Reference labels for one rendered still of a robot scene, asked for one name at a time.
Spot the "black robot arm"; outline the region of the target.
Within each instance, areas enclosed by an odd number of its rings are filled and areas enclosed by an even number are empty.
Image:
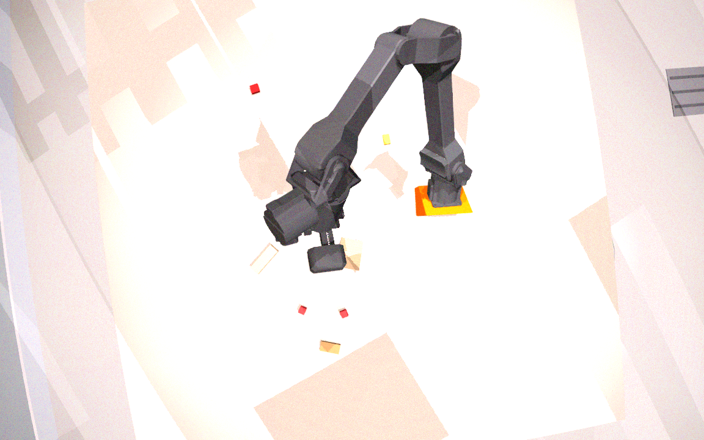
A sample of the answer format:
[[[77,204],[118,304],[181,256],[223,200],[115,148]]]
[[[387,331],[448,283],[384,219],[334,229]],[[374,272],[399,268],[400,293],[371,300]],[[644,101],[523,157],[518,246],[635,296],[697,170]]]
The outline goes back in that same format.
[[[265,222],[283,247],[311,236],[319,216],[343,210],[350,188],[361,182],[350,164],[358,137],[404,66],[421,76],[428,142],[420,165],[431,173],[427,196],[433,208],[460,206],[462,186],[473,170],[455,139],[452,72],[461,59],[457,27],[427,18],[383,32],[373,51],[328,116],[314,123],[297,142],[286,182],[291,191],[265,205]],[[311,181],[302,173],[309,172]]]

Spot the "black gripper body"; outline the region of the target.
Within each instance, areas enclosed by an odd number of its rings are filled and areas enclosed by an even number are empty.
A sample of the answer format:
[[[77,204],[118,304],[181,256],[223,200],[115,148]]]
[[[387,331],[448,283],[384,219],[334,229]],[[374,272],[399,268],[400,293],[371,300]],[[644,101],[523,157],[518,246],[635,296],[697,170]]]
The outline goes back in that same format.
[[[343,210],[335,217],[319,216],[319,222],[311,227],[311,231],[319,233],[321,242],[321,247],[307,249],[309,271],[312,274],[341,271],[346,266],[344,247],[340,243],[335,244],[332,232],[332,229],[340,228],[340,218],[344,217]]]

